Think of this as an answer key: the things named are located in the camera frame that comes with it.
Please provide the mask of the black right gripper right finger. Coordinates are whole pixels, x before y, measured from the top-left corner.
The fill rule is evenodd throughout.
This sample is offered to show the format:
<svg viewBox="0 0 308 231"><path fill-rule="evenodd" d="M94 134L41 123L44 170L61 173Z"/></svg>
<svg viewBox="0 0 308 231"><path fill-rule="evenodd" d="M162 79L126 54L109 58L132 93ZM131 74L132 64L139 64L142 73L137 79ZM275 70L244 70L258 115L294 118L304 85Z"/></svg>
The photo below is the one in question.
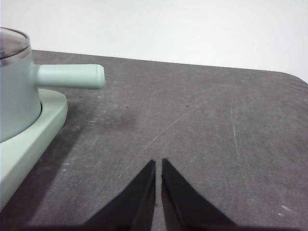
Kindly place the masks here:
<svg viewBox="0 0 308 231"><path fill-rule="evenodd" d="M235 228L167 159L162 160L162 202L168 228Z"/></svg>

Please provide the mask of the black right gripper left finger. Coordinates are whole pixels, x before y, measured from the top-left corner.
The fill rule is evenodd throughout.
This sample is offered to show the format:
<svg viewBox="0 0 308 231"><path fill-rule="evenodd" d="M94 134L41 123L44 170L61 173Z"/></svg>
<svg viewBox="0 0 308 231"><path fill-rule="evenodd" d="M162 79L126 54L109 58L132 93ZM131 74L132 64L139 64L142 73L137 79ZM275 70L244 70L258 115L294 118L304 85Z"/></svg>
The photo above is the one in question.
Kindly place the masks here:
<svg viewBox="0 0 308 231"><path fill-rule="evenodd" d="M155 161L150 160L127 187L84 225L92 228L150 228L155 207Z"/></svg>

